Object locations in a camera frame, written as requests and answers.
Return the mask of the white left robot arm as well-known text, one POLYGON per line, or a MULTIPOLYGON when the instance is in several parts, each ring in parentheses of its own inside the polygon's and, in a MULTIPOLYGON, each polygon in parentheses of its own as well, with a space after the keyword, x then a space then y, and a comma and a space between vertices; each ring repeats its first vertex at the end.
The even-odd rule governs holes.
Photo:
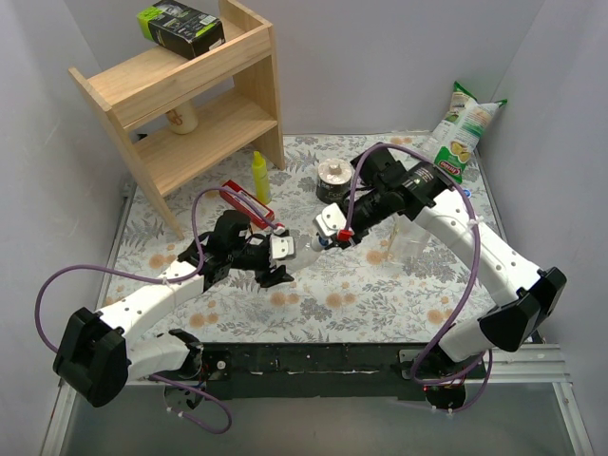
POLYGON ((152 283, 96 313, 75 312, 53 369, 95 408, 108 404, 130 380, 163 372, 195 379, 203 362, 202 344, 194 335, 170 330, 147 341, 141 336, 233 270, 254 272, 262 288, 292 281, 283 262, 294 257, 295 241, 287 229, 252 234, 245 214, 227 210, 152 283))

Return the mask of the clear bottle with label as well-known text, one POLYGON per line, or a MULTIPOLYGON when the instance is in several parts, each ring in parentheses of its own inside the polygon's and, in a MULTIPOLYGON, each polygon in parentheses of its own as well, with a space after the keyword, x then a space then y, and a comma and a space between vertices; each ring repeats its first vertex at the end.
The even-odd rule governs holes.
POLYGON ((388 261, 404 263, 418 258, 428 245, 430 233, 406 217, 394 218, 389 237, 388 261))

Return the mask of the clear plastic bottle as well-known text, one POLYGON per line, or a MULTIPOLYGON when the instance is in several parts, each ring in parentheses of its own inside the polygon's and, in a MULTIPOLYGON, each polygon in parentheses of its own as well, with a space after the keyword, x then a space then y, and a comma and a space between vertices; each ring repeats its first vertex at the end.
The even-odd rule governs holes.
POLYGON ((312 266, 322 255, 311 249, 311 239, 314 237, 300 237, 295 244, 296 257, 285 262, 287 272, 294 276, 296 273, 312 266))

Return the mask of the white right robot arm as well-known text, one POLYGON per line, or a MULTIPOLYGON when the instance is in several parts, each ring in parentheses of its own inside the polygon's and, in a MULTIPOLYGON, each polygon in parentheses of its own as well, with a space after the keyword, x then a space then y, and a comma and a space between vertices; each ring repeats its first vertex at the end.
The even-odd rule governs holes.
POLYGON ((432 339, 427 354, 449 366, 498 348, 515 352, 553 312, 567 279, 557 267, 546 270, 524 258, 476 215, 462 187, 441 168, 420 159, 411 168, 396 160, 392 146, 378 143, 353 160, 352 183, 369 192, 350 191, 315 220, 324 249, 346 249, 393 215, 429 232, 470 271, 465 290, 481 283, 494 302, 479 316, 454 316, 432 339))

